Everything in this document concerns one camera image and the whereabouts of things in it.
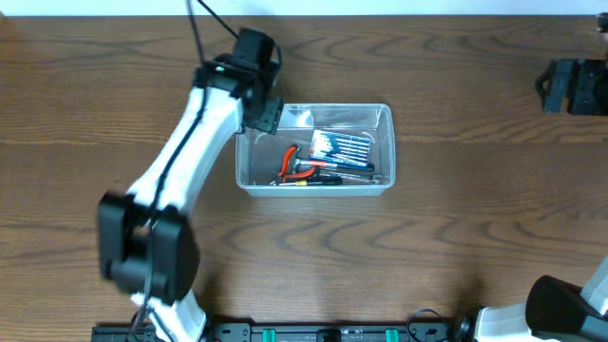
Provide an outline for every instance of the green tape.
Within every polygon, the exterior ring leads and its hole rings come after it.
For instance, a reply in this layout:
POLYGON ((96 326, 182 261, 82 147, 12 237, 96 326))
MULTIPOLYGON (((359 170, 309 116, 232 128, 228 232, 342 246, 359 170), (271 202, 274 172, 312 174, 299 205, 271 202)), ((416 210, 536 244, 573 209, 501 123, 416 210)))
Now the green tape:
POLYGON ((399 332, 395 329, 387 329, 387 342, 399 342, 399 332))
POLYGON ((262 332, 262 342, 276 342, 276 332, 274 329, 264 329, 262 332))

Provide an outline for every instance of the wooden table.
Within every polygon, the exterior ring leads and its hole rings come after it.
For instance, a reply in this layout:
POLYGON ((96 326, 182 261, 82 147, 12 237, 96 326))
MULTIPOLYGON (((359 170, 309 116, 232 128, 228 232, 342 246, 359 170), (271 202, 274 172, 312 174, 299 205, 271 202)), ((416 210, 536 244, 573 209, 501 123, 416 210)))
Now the wooden table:
MULTIPOLYGON (((231 50, 199 21, 207 57, 231 50)), ((250 198, 230 142, 192 218, 210 314, 451 315, 582 285, 608 251, 608 119, 543 114, 533 88, 552 58, 602 56, 593 17, 227 21, 282 45, 286 102, 388 104, 398 170, 380 198, 250 198)), ((0 340, 86 341, 134 312, 100 279, 96 207, 181 117, 193 38, 184 17, 8 18, 0 63, 0 340)))

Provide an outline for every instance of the white background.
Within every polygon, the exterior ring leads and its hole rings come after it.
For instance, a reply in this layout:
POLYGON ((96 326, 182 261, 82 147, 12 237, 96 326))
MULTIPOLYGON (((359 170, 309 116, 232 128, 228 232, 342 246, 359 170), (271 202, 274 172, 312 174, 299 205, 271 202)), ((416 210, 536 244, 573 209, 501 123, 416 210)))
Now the white background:
MULTIPOLYGON (((223 15, 599 14, 608 0, 207 0, 223 15)), ((197 13, 204 9, 195 6, 197 13)), ((180 15, 183 0, 0 0, 6 15, 180 15)))

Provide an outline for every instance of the pliers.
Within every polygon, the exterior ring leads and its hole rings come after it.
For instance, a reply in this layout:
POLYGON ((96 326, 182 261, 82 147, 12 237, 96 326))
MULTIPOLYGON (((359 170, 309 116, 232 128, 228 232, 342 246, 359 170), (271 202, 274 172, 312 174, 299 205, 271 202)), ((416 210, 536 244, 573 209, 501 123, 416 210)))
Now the pliers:
POLYGON ((281 170, 276 174, 276 179, 271 182, 271 185, 278 185, 279 183, 285 182, 287 180, 305 180, 318 172, 318 167, 316 166, 304 172, 292 174, 289 174, 287 172, 289 164, 294 164, 291 161, 295 160, 297 152, 299 152, 301 149, 302 146, 293 144, 287 149, 287 151, 285 151, 285 154, 283 155, 283 162, 281 164, 281 170))

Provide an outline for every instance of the transparent box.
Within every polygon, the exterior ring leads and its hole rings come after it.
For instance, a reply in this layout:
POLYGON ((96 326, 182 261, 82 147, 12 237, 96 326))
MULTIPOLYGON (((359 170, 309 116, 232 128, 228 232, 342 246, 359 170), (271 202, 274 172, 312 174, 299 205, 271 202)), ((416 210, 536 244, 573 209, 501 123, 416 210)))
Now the transparent box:
POLYGON ((385 104, 285 104, 276 135, 247 129, 237 137, 237 184, 251 196, 380 196, 395 183, 395 136, 385 104), (377 184, 345 181, 333 186, 270 185, 287 148, 308 159, 315 129, 371 139, 370 162, 377 184))

